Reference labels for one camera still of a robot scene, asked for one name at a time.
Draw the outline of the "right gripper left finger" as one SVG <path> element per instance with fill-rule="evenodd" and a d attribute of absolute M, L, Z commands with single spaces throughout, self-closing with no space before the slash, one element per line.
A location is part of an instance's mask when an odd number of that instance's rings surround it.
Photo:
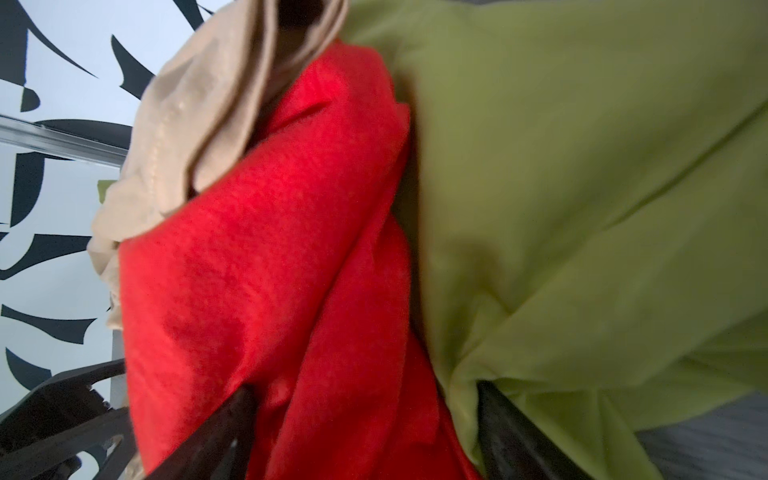
<path fill-rule="evenodd" d="M 256 410 L 252 391 L 240 387 L 146 479 L 245 479 Z"/>

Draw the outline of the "red cloth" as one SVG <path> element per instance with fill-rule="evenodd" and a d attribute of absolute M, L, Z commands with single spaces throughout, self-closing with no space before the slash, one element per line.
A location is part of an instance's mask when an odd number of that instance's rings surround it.
<path fill-rule="evenodd" d="M 410 325 L 409 132 L 381 57 L 336 42 L 231 172 L 120 246 L 146 469 L 245 385 L 252 479 L 476 477 Z"/>

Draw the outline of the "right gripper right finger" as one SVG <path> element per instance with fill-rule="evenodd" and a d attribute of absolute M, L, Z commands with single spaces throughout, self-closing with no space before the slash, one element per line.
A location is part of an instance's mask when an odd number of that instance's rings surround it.
<path fill-rule="evenodd" d="M 494 383 L 481 381 L 477 390 L 478 440 L 489 479 L 589 478 Z"/>

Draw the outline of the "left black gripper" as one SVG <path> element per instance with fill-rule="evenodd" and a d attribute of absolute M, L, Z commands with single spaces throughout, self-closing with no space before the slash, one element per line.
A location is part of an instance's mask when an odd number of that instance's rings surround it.
<path fill-rule="evenodd" d="M 1 415 L 3 479 L 71 479 L 92 455 L 96 479 L 118 479 L 137 453 L 126 407 L 114 408 L 93 385 L 125 373 L 113 360 L 59 373 Z"/>

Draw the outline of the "beige cloth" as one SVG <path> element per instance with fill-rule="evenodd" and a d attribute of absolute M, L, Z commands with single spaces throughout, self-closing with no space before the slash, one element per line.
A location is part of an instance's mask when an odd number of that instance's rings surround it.
<path fill-rule="evenodd" d="M 122 327 L 118 246 L 156 227 L 228 173 L 302 71 L 332 43 L 346 1 L 232 1 L 216 11 L 145 89 L 119 179 L 107 187 L 87 245 Z"/>

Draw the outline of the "green cloth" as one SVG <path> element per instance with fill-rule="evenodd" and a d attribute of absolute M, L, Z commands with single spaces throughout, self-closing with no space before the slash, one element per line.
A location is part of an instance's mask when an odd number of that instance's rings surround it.
<path fill-rule="evenodd" d="M 475 464 L 490 381 L 587 475 L 767 387 L 763 1 L 355 1 L 413 111 L 396 215 Z"/>

